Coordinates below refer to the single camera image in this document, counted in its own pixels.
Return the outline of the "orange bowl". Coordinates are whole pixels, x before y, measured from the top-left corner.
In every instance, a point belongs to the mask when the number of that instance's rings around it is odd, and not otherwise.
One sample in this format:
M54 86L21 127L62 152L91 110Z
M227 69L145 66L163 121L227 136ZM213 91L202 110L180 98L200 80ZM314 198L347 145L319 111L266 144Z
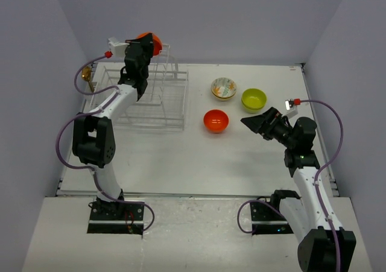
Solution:
M152 32L145 32L145 33L142 33L140 35L138 35L136 38L137 39L140 39L148 34L152 34L152 37L153 37L153 45L154 45L154 49L153 49L153 55L154 56L157 56L159 55L159 53L161 52L162 50L162 41L159 39L159 37L157 35L155 35L154 33Z
M203 124L211 133L222 133L228 127L229 117L222 110L212 109L203 116Z

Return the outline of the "green bowl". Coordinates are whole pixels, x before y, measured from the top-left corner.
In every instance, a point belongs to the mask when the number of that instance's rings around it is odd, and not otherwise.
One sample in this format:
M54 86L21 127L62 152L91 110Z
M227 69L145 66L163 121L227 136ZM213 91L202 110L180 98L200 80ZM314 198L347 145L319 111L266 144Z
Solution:
M260 89L249 88L242 93L241 102L249 106L266 105L267 96Z
M242 103L242 107L247 113L255 114L257 112L260 112L265 107L265 104L263 104L263 105L260 104L257 106L249 106L249 105Z

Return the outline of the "blue yellow patterned bowl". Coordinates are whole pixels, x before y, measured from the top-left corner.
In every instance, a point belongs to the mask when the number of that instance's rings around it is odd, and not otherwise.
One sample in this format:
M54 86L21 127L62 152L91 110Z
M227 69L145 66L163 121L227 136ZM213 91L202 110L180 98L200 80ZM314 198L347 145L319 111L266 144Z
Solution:
M228 101L228 100L231 100L235 95L236 93L233 92L233 93L227 93L225 96L223 95L217 95L216 93L213 93L212 92L212 95L219 101Z

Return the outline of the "white floral patterned bowl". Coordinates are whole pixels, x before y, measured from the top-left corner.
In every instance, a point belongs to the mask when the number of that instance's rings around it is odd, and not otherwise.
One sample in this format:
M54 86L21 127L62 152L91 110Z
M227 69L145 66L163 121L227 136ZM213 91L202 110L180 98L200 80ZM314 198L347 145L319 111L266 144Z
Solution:
M214 79L211 83L210 91L217 95L225 96L227 93L233 93L237 91L237 85L235 81L230 78L220 77Z

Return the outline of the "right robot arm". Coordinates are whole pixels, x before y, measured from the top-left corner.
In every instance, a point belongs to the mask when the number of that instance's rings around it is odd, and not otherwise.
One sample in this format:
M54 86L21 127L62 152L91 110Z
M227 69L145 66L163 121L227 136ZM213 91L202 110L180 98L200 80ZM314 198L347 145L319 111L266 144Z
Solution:
M241 122L263 139L275 139L285 147L285 166L298 190L274 191L266 207L273 218L284 218L295 234L300 269L348 271L356 237L338 219L320 177L321 166L313 150L316 122L299 117L290 125L274 107Z

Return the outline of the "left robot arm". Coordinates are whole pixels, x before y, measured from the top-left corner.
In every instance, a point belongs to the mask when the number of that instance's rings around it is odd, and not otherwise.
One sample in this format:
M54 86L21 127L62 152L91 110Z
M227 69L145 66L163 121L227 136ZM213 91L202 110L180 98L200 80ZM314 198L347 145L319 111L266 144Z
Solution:
M98 107L74 119L72 152L91 171L98 190L92 207L113 220L120 219L127 206L112 167L116 151L113 125L144 95L154 49L153 33L125 42L110 39L109 50L103 57L123 58L119 81L110 86L113 92Z

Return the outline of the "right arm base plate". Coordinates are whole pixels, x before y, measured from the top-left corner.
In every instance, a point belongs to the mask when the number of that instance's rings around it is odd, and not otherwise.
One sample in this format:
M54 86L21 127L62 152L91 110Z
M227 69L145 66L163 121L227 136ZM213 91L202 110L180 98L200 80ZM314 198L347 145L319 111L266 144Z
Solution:
M250 203L252 235L293 234L284 217L279 216L267 205L261 203L264 201L270 204L267 197L258 197L257 200L260 202Z

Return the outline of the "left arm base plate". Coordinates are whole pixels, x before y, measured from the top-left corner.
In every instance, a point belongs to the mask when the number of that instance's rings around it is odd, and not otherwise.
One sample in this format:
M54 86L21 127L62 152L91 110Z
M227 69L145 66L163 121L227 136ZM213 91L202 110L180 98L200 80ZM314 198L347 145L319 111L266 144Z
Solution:
M106 202L97 198L89 203L89 234L143 235L144 207L140 204Z

